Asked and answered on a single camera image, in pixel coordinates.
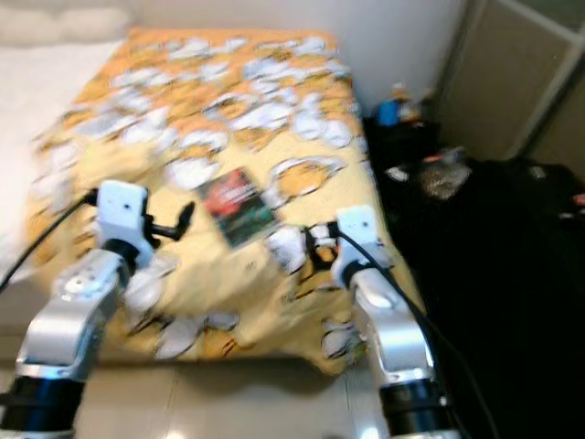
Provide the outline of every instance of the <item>book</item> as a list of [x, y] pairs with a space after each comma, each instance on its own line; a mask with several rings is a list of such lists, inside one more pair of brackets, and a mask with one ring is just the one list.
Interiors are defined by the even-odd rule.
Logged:
[[231, 248], [239, 247], [279, 224], [244, 168], [214, 178], [196, 191]]

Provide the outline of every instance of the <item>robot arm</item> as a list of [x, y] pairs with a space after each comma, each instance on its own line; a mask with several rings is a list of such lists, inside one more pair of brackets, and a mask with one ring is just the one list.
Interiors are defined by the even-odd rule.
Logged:
[[431, 350], [398, 294], [398, 284], [389, 282], [343, 239], [344, 235], [350, 237], [382, 267], [389, 268], [388, 256], [377, 243], [374, 211], [364, 207], [343, 210], [338, 214], [337, 227], [342, 239], [333, 276], [354, 298], [354, 319], [367, 339], [368, 362], [391, 436], [459, 439], [436, 381]]
[[148, 265], [160, 241], [180, 240], [195, 205], [185, 206], [174, 228], [146, 214], [143, 187], [105, 181], [98, 191], [99, 249], [62, 272], [47, 305], [28, 327], [16, 377], [3, 397], [0, 438], [61, 439], [73, 423], [106, 324], [136, 268]]

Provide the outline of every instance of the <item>cartoon print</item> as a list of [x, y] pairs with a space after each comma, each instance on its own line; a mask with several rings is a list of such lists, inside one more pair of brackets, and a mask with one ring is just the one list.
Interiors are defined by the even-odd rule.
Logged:
[[232, 121], [248, 112], [257, 101], [256, 96], [230, 92], [219, 96], [203, 112], [212, 119]]
[[181, 100], [175, 100], [174, 95], [169, 94], [165, 97], [165, 101], [169, 103], [167, 118], [170, 123], [195, 116], [200, 113], [203, 104], [197, 96], [192, 95], [184, 95]]
[[258, 78], [272, 79], [284, 74], [290, 68], [286, 61], [277, 61], [271, 58], [254, 59], [243, 68], [244, 80], [256, 80]]
[[238, 348], [231, 334], [239, 322], [238, 314], [178, 317], [172, 320], [162, 317], [160, 320], [164, 323], [156, 341], [155, 356], [158, 359], [178, 357], [190, 350], [199, 337], [203, 337], [199, 352], [202, 359], [226, 357]]
[[96, 117], [95, 111], [90, 107], [73, 108], [61, 116], [61, 125], [66, 130]]
[[122, 145], [134, 145], [142, 142], [155, 142], [154, 152], [162, 153], [170, 148], [178, 137], [173, 127], [166, 126], [168, 108], [159, 108], [147, 113], [143, 119], [122, 131]]
[[266, 239], [266, 245], [288, 274], [301, 270], [307, 262], [304, 234], [300, 228], [283, 226]]
[[73, 180], [70, 169], [77, 163], [80, 149], [73, 141], [59, 143], [58, 139], [43, 143], [36, 153], [38, 177], [30, 186], [35, 200], [47, 200], [54, 212], [65, 210], [71, 203]]
[[142, 84], [141, 92], [143, 95], [152, 98], [167, 91], [177, 80], [178, 75], [174, 75], [171, 69], [161, 68], [160, 73], [154, 75]]
[[323, 94], [335, 85], [334, 77], [325, 68], [314, 68], [306, 71], [307, 75], [304, 80], [295, 87], [301, 97], [312, 92]]
[[265, 243], [285, 272], [299, 274], [300, 285], [284, 297], [285, 301], [299, 300], [312, 293], [339, 291], [329, 273], [337, 257], [337, 244], [326, 224], [310, 229], [283, 226]]
[[124, 128], [137, 121], [138, 118], [133, 114], [112, 111], [78, 124], [75, 132], [95, 141], [107, 141], [117, 138]]
[[273, 209], [280, 208], [291, 199], [315, 192], [344, 167], [346, 163], [341, 158], [332, 156], [285, 160], [271, 170], [263, 197]]
[[354, 138], [348, 120], [353, 118], [345, 118], [342, 113], [323, 113], [321, 101], [319, 93], [306, 95], [292, 120], [292, 130], [304, 140], [320, 139], [334, 148], [348, 146]]
[[292, 48], [294, 54], [299, 58], [331, 58], [335, 56], [334, 50], [325, 48], [325, 40], [321, 37], [306, 37], [301, 44]]
[[171, 40], [167, 41], [166, 43], [162, 43], [162, 44], [167, 51], [175, 52], [183, 47], [183, 45], [185, 44], [185, 41], [182, 40], [181, 38], [178, 38], [178, 39], [171, 39]]
[[167, 45], [168, 59], [184, 69], [196, 69], [205, 61], [221, 60], [222, 56], [235, 52], [247, 43], [248, 40], [244, 37], [234, 37], [227, 39], [223, 46], [212, 48], [208, 41], [193, 37], [182, 46], [178, 42]]
[[123, 304], [138, 315], [148, 313], [163, 295], [166, 276], [172, 273], [177, 265], [176, 257], [158, 252], [148, 266], [132, 276], [122, 297]]
[[275, 80], [257, 79], [251, 83], [251, 88], [264, 102], [276, 101], [294, 106], [299, 101], [293, 87], [281, 88], [281, 84]]
[[151, 44], [132, 48], [127, 59], [134, 69], [147, 69], [163, 64], [165, 53], [159, 45]]
[[133, 86], [119, 89], [109, 104], [122, 114], [144, 114], [153, 108], [153, 100]]
[[288, 126], [293, 108], [280, 102], [266, 102], [234, 119], [230, 128], [234, 140], [251, 151], [260, 151]]
[[228, 143], [225, 133], [197, 130], [185, 135], [177, 145], [178, 158], [165, 167], [167, 181], [183, 190], [194, 190], [207, 183], [221, 168], [214, 156]]
[[165, 166], [165, 179], [181, 190], [194, 190], [207, 183], [221, 168], [216, 155], [228, 144], [226, 128], [202, 116], [179, 120], [172, 152], [175, 157]]
[[184, 354], [195, 345], [204, 327], [202, 318], [177, 317], [161, 329], [154, 356], [157, 359], [174, 359]]
[[346, 85], [351, 86], [351, 69], [345, 64], [341, 64], [336, 59], [330, 59], [327, 61], [325, 66], [327, 70], [335, 77], [336, 80], [344, 82]]
[[[35, 241], [38, 236], [45, 231], [55, 220], [54, 214], [48, 209], [39, 210], [28, 218], [27, 221], [27, 237], [29, 243]], [[46, 240], [40, 243], [33, 258], [36, 264], [47, 263], [57, 255], [58, 247], [49, 236]]]
[[305, 69], [290, 67], [288, 64], [285, 64], [284, 69], [264, 74], [257, 78], [257, 80], [276, 82], [282, 89], [285, 89], [302, 83], [308, 74], [309, 72]]
[[121, 89], [129, 86], [145, 85], [149, 80], [160, 73], [161, 71], [155, 67], [127, 70], [124, 73], [114, 77], [110, 81], [110, 86], [115, 89]]
[[330, 112], [350, 112], [353, 105], [351, 89], [345, 84], [335, 81], [331, 87], [322, 91], [319, 101], [319, 110], [328, 114]]
[[228, 74], [227, 62], [210, 62], [199, 68], [199, 76], [202, 81], [220, 80]]
[[340, 359], [347, 356], [347, 364], [354, 364], [365, 351], [364, 342], [353, 322], [337, 323], [325, 320], [322, 323], [324, 335], [321, 350], [326, 359]]
[[277, 62], [282, 62], [294, 55], [293, 48], [298, 44], [297, 40], [260, 43], [254, 48], [254, 54], [262, 59], [273, 59]]
[[81, 220], [80, 234], [73, 238], [73, 254], [76, 259], [81, 259], [92, 249], [98, 248], [98, 237], [100, 236], [100, 226], [96, 221], [96, 216], [91, 215]]

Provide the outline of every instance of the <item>white floor tile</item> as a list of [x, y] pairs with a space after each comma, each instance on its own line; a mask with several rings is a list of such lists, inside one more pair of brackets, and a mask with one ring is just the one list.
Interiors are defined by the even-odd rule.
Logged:
[[76, 422], [76, 439], [161, 439], [175, 385], [172, 366], [97, 369]]
[[343, 377], [299, 360], [179, 369], [167, 439], [353, 439]]
[[388, 427], [382, 415], [378, 389], [367, 363], [362, 361], [348, 370], [345, 376], [356, 439], [388, 438]]

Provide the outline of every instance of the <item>yellow bedspread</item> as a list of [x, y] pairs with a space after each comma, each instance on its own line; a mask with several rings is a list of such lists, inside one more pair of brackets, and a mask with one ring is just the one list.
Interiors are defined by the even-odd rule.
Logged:
[[[326, 34], [136, 28], [41, 139], [29, 236], [104, 178], [148, 187], [158, 223], [195, 201], [186, 236], [165, 240], [133, 277], [108, 336], [157, 359], [292, 354], [339, 373], [363, 344], [349, 294], [331, 282], [325, 224], [368, 204], [392, 249], [357, 111]], [[195, 189], [238, 167], [281, 226], [233, 250]], [[49, 238], [37, 253], [41, 282], [94, 247], [96, 228], [87, 207]]]

